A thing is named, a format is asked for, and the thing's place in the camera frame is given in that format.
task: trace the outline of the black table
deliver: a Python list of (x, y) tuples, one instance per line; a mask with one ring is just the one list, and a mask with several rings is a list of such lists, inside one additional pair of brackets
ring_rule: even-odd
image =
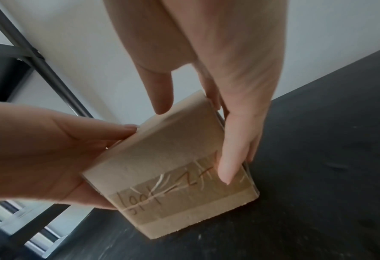
[(380, 260), (380, 51), (277, 98), (251, 172), (253, 203), (157, 240), (93, 210), (51, 259)]

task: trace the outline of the table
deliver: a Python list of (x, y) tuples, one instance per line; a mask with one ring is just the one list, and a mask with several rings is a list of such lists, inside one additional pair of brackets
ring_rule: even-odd
[(156, 240), (94, 210), (50, 259), (380, 259), (380, 51), (274, 100), (250, 167), (253, 203)]

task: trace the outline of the small brown box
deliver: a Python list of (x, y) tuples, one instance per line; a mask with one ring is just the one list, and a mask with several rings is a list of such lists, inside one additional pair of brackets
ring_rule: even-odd
[(224, 130), (202, 91), (141, 125), (83, 175), (143, 234), (154, 239), (258, 198), (246, 165), (230, 185), (215, 162)]

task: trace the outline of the metal pole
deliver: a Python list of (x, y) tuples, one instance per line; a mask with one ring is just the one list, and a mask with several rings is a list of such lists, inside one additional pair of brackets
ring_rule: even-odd
[(25, 60), (35, 68), (44, 78), (51, 88), (63, 99), (63, 101), (82, 117), (93, 117), (83, 104), (70, 91), (65, 83), (57, 76), (52, 68), (46, 63), (43, 56), (26, 40), (14, 24), (0, 10), (0, 31), (12, 42), (13, 45), (25, 49), (29, 53), (29, 58)]

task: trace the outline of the fingernail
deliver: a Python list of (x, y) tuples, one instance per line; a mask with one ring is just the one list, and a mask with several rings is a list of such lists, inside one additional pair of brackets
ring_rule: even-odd
[(135, 125), (135, 124), (127, 124), (127, 125), (124, 125), (124, 127), (128, 129), (136, 129), (136, 128), (139, 128), (140, 126)]

